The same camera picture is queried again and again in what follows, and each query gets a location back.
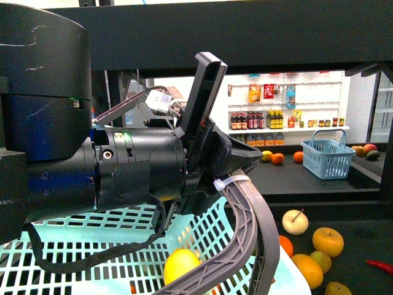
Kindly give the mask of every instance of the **red packaged food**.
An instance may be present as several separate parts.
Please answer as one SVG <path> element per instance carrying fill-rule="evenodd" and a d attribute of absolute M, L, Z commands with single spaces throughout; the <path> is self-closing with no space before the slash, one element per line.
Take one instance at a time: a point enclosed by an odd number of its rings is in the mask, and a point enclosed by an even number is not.
<path fill-rule="evenodd" d="M 263 98 L 264 99 L 274 98 L 274 84 L 263 85 Z"/>

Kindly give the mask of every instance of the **pear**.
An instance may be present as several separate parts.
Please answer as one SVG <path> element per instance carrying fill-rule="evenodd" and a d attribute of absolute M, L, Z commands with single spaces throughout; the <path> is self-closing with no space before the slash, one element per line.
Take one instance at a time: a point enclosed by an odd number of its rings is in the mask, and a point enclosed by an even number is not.
<path fill-rule="evenodd" d="M 352 293 L 345 285 L 333 281 L 327 284 L 325 295 L 352 295 Z"/>

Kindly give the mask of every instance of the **white cable tie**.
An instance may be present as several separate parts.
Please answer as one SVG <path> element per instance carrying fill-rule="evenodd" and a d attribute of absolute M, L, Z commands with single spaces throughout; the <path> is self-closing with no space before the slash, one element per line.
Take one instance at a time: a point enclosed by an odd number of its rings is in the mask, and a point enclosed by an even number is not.
<path fill-rule="evenodd" d="M 234 181 L 238 181 L 238 180 L 250 180 L 250 177 L 248 177 L 247 175 L 233 175 L 231 177 L 228 177 L 225 180 L 221 180 L 221 179 L 216 179 L 213 184 L 214 187 L 217 189 L 217 192 L 222 191 L 223 189 L 225 189 L 225 187 L 234 182 Z"/>

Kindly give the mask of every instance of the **red chili pepper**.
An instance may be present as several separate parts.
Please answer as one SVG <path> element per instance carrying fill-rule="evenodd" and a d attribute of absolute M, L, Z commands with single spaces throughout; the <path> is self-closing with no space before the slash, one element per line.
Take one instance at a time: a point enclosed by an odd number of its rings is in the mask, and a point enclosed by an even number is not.
<path fill-rule="evenodd" d="M 366 260 L 366 263 L 387 272 L 389 275 L 393 275 L 393 265 L 375 260 Z"/>

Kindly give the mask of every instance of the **blue shopping basket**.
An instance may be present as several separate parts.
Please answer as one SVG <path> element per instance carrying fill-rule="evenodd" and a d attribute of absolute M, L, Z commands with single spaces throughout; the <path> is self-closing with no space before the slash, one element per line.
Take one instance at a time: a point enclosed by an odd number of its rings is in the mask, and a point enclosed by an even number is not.
<path fill-rule="evenodd" d="M 334 140 L 315 140 L 317 133 L 329 131 L 343 132 L 339 143 Z M 346 178 L 356 151 L 345 144 L 346 132 L 342 129 L 315 131 L 311 140 L 304 140 L 301 143 L 304 167 L 320 179 Z"/>

